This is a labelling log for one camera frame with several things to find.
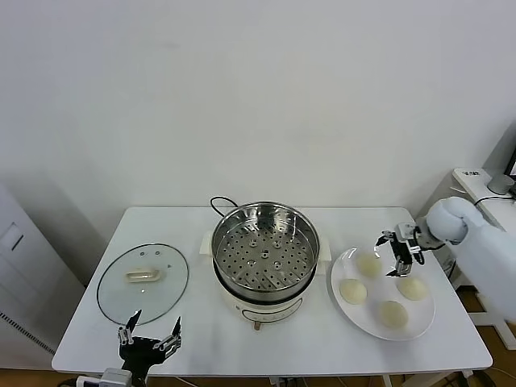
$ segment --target white table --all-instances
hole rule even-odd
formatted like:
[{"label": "white table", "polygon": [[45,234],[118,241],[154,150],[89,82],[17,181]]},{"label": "white table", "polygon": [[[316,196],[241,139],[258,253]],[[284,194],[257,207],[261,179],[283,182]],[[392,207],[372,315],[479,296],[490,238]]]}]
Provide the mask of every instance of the white table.
[{"label": "white table", "polygon": [[[301,209],[328,238],[336,258],[352,247],[371,247],[383,230],[412,218],[402,208]],[[179,248],[190,279],[181,300],[165,316],[137,327],[136,335],[164,337],[181,316],[182,348],[154,376],[270,377],[346,376],[438,372],[417,375],[405,387],[431,385],[456,370],[488,368],[491,356],[431,253],[414,271],[426,278],[435,298],[435,321],[422,337],[407,342],[377,339],[348,321],[331,302],[324,276],[316,276],[302,307],[284,321],[254,331],[223,301],[209,260],[199,254],[202,237],[218,215],[210,208],[130,208],[99,263],[53,359],[62,372],[101,373],[119,367],[117,325],[96,302],[107,266],[136,245],[166,243]]]},{"label": "white table", "polygon": [[[491,176],[484,169],[457,168],[453,171],[453,177],[462,185],[474,202],[487,197],[510,198],[510,195],[496,195],[487,188],[487,184],[491,181]],[[478,208],[493,225],[512,235],[516,235],[516,205],[513,201],[484,200],[478,203]],[[453,281],[454,288],[457,289],[466,280],[463,275],[459,276]],[[481,294],[478,295],[478,299],[485,312],[470,313],[469,317],[478,327],[494,327],[506,348],[516,351],[516,338],[514,338],[513,332],[507,326],[504,318]]]}]

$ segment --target dough ball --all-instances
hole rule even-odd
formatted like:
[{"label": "dough ball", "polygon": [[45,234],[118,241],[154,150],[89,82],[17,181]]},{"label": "dough ball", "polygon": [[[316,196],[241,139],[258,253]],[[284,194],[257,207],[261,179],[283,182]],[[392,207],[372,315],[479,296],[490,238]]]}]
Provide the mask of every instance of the dough ball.
[{"label": "dough ball", "polygon": [[359,305],[364,303],[368,296],[368,290],[362,282],[347,279],[340,282],[340,295],[346,302]]},{"label": "dough ball", "polygon": [[380,304],[380,320],[388,328],[403,328],[409,322],[409,314],[399,302],[383,301]]},{"label": "dough ball", "polygon": [[363,276],[376,278],[381,271],[381,260],[373,254],[363,254],[356,259],[356,267]]},{"label": "dough ball", "polygon": [[412,301],[421,301],[428,296],[427,286],[418,278],[400,278],[397,280],[396,286],[403,297]]}]

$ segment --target cable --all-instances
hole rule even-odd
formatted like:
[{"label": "cable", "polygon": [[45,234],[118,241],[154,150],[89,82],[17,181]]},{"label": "cable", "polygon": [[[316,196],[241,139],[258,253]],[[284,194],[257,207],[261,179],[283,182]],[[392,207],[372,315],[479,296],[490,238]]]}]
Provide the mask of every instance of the cable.
[{"label": "cable", "polygon": [[450,272],[448,273],[448,280],[452,278],[453,270],[455,270],[455,266],[457,266],[457,261],[453,261],[453,265],[451,266]]},{"label": "cable", "polygon": [[[414,237],[414,240],[415,240],[416,244],[419,246],[418,237],[416,236],[416,232],[421,232],[421,229],[419,228],[419,226],[414,227],[414,231],[412,233],[412,236]],[[444,246],[444,243],[439,245],[436,248],[421,248],[421,250],[423,252],[435,251],[435,250],[439,250],[442,246]],[[425,258],[424,257],[422,259],[422,264],[425,264]]]},{"label": "cable", "polygon": [[[414,241],[415,243],[419,246],[419,243],[418,243],[418,237],[416,236],[416,230],[418,229],[418,227],[414,227],[414,231],[412,232],[412,236],[414,237]],[[419,263],[419,264],[425,264],[425,257],[424,255],[422,254],[422,252],[419,252],[418,254],[414,255],[414,258],[416,259],[416,261]]]},{"label": "cable", "polygon": [[176,377],[176,379],[178,379],[179,381],[182,381],[183,383],[185,383],[186,385],[191,385],[192,387],[199,387],[198,385],[195,385],[194,383],[191,383],[185,379],[183,379],[182,377]]},{"label": "cable", "polygon": [[344,387],[347,387],[347,384],[345,381],[343,381],[342,379],[340,379],[340,377],[337,377],[337,379],[339,380],[340,384],[343,385]]},{"label": "cable", "polygon": [[498,371],[498,372],[501,372],[501,373],[505,373],[508,377],[512,377],[513,379],[516,380],[516,377],[513,374],[508,373],[507,371],[504,371],[503,369],[499,369],[499,368],[496,368],[496,367],[487,368],[487,370],[489,370],[489,369],[494,369],[495,371]]},{"label": "cable", "polygon": [[226,202],[229,202],[231,203],[233,206],[235,207],[238,207],[239,205],[236,204],[235,202],[233,202],[230,198],[226,198],[225,196],[213,196],[211,199],[210,199],[210,206],[211,208],[213,208],[215,210],[215,212],[217,214],[219,214],[220,216],[224,217],[226,216],[225,214],[223,214],[222,212],[220,212],[219,210],[217,210],[217,207],[215,207],[215,205],[213,204],[213,200],[218,200],[218,199],[221,199],[221,200],[225,200]]},{"label": "cable", "polygon": [[500,198],[499,196],[488,196],[487,198],[478,199],[473,205],[476,206],[478,203],[489,199],[501,199],[501,200],[514,200],[514,198]]}]

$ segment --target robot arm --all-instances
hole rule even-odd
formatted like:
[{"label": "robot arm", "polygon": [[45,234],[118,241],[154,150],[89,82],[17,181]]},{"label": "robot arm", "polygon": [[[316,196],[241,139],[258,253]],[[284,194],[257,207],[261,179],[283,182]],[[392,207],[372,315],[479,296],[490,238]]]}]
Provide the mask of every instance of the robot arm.
[{"label": "robot arm", "polygon": [[125,327],[119,328],[119,355],[124,360],[122,368],[108,368],[100,379],[78,377],[76,387],[144,387],[148,370],[162,364],[181,347],[181,317],[172,333],[162,340],[133,336],[141,310],[129,318]]},{"label": "robot arm", "polygon": [[396,270],[388,275],[406,276],[411,259],[417,260],[416,249],[400,248],[400,244],[410,242],[406,240],[410,230],[414,235],[412,242],[421,251],[435,249],[438,243],[446,244],[456,256],[461,272],[501,315],[516,321],[516,238],[487,223],[471,202],[456,197],[442,199],[417,224],[397,225],[394,238],[389,239],[396,256]]}]

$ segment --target white plate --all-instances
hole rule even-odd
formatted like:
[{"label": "white plate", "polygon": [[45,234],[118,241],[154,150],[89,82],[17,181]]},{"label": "white plate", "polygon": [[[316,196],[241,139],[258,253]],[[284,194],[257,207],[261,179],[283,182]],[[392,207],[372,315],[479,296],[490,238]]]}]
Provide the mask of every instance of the white plate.
[{"label": "white plate", "polygon": [[[385,340],[411,340],[425,333],[434,321],[435,304],[431,295],[431,289],[426,298],[421,301],[411,301],[403,297],[397,290],[396,282],[399,278],[386,277],[393,267],[393,254],[386,248],[381,250],[382,275],[371,279],[363,276],[356,268],[355,260],[360,254],[358,248],[345,251],[330,267],[327,285],[328,292],[334,303],[352,320],[358,327],[369,334]],[[368,297],[362,305],[352,305],[344,301],[340,295],[339,284],[345,278],[355,278],[362,281],[368,290]],[[409,322],[400,329],[392,329],[384,326],[378,316],[379,305],[383,301],[396,301],[401,303],[409,315]]]}]

